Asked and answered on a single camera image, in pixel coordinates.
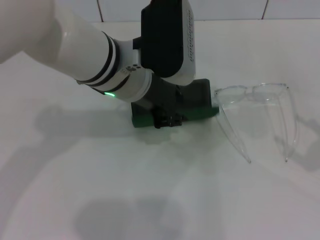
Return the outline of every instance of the white table surface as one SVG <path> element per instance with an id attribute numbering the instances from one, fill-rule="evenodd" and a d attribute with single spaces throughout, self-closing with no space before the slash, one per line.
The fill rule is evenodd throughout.
<path id="1" fill-rule="evenodd" d="M 213 87 L 290 86 L 301 120 L 288 163 L 266 146 L 248 164 L 215 119 L 134 129 L 127 103 L 20 53 L 0 65 L 1 240 L 320 238 L 320 20 L 196 22 L 195 37 L 197 78 Z M 259 121 L 243 123 L 259 138 Z"/>

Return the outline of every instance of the white tiled wall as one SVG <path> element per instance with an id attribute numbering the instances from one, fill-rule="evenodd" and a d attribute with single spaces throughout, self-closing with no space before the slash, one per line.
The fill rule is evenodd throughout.
<path id="1" fill-rule="evenodd" d="M 89 22 L 101 22 L 97 0 L 55 0 L 55 2 L 70 8 Z"/>
<path id="2" fill-rule="evenodd" d="M 319 19 L 320 0 L 269 0 L 264 19 Z"/>
<path id="3" fill-rule="evenodd" d="M 99 0 L 105 22 L 140 21 L 150 0 Z M 267 0 L 189 0 L 196 20 L 261 19 Z"/>
<path id="4" fill-rule="evenodd" d="M 267 0 L 189 0 L 196 20 L 261 19 Z M 56 0 L 90 22 L 140 21 L 150 0 Z M 269 0 L 264 19 L 318 19 L 320 0 Z"/>

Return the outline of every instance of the clear safety glasses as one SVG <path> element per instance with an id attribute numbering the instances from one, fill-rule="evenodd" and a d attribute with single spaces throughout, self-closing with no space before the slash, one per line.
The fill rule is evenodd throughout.
<path id="1" fill-rule="evenodd" d="M 251 163 L 251 159 L 248 155 L 246 145 L 244 141 L 241 139 L 240 135 L 234 131 L 228 118 L 225 114 L 224 107 L 226 105 L 235 104 L 243 100 L 244 98 L 248 98 L 248 87 L 243 85 L 233 85 L 228 86 L 226 88 L 220 88 L 214 91 L 214 96 L 212 101 L 219 105 L 220 115 L 217 116 L 217 121 L 225 133 L 226 137 L 232 143 L 232 145 L 237 149 L 237 151 L 247 160 L 248 163 Z M 281 107 L 280 98 L 283 94 L 287 93 L 289 96 L 289 101 L 291 104 L 291 112 L 293 114 L 293 122 L 294 122 L 294 133 L 293 133 L 293 143 L 292 148 L 289 150 L 288 143 L 288 128 L 286 124 L 286 119 L 284 112 Z M 285 83 L 262 83 L 257 86 L 252 87 L 252 92 L 250 94 L 250 100 L 259 102 L 263 105 L 268 105 L 271 102 L 276 101 L 280 106 L 281 118 L 284 126 L 284 135 L 285 135 L 285 146 L 284 146 L 284 158 L 285 161 L 288 161 L 288 158 L 292 156 L 294 153 L 294 149 L 297 143 L 297 112 L 294 103 L 294 99 L 292 94 L 290 93 L 289 87 Z"/>

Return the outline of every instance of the tile grout line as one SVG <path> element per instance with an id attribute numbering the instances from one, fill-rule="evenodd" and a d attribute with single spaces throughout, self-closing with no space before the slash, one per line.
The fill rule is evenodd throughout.
<path id="1" fill-rule="evenodd" d="M 267 11 L 268 3 L 269 3 L 269 0 L 266 0 L 266 4 L 265 4 L 264 11 L 263 11 L 263 15 L 262 15 L 262 18 L 261 18 L 261 19 L 264 19 L 264 18 L 265 18 L 265 14 L 266 14 L 266 11 Z"/>
<path id="2" fill-rule="evenodd" d="M 101 22 L 104 22 L 104 18 L 102 17 L 102 13 L 101 13 L 101 8 L 100 8 L 100 2 L 99 0 L 96 0 L 96 3 L 98 4 L 98 9 L 99 9 L 99 14 L 100 14 L 100 18 L 101 18 Z"/>

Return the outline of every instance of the black ring band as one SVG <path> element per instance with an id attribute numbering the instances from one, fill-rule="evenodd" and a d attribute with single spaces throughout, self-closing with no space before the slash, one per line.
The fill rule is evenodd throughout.
<path id="1" fill-rule="evenodd" d="M 107 40 L 108 40 L 108 43 L 109 43 L 109 53 L 108 53 L 108 57 L 107 57 L 107 59 L 106 59 L 106 62 L 105 62 L 105 64 L 104 64 L 103 68 L 101 69 L 101 71 L 100 71 L 97 75 L 95 75 L 93 78 L 91 78 L 91 79 L 89 79 L 89 80 L 85 80 L 85 81 L 79 81 L 79 82 L 82 83 L 82 84 L 89 84 L 89 83 L 92 83 L 92 82 L 98 80 L 99 78 L 102 77 L 103 74 L 105 74 L 105 72 L 107 71 L 107 69 L 108 69 L 109 66 L 110 66 L 110 63 L 111 63 L 111 59 L 112 59 L 113 51 L 114 51 L 114 50 L 113 50 L 113 46 L 112 46 L 112 41 L 111 41 L 111 39 L 109 38 L 109 36 L 108 36 L 105 32 L 103 32 L 103 33 L 104 33 L 104 35 L 106 36 L 106 38 L 107 38 Z"/>
<path id="2" fill-rule="evenodd" d="M 112 88 L 111 90 L 106 91 L 106 92 L 113 93 L 113 92 L 119 90 L 120 88 L 122 88 L 126 84 L 126 82 L 128 81 L 129 78 L 130 78 L 130 75 L 127 76 L 122 82 L 120 82 L 120 84 L 118 86 L 116 86 L 115 88 Z"/>
<path id="3" fill-rule="evenodd" d="M 114 42 L 114 45 L 115 45 L 115 61 L 114 61 L 114 65 L 112 67 L 112 70 L 110 71 L 110 73 L 103 79 L 101 80 L 100 82 L 97 82 L 95 84 L 87 84 L 89 87 L 99 87 L 103 84 L 105 84 L 106 82 L 108 82 L 117 72 L 118 70 L 118 66 L 119 66 L 119 63 L 120 63 L 120 48 L 119 48 L 119 45 L 117 43 L 117 41 L 113 40 Z"/>

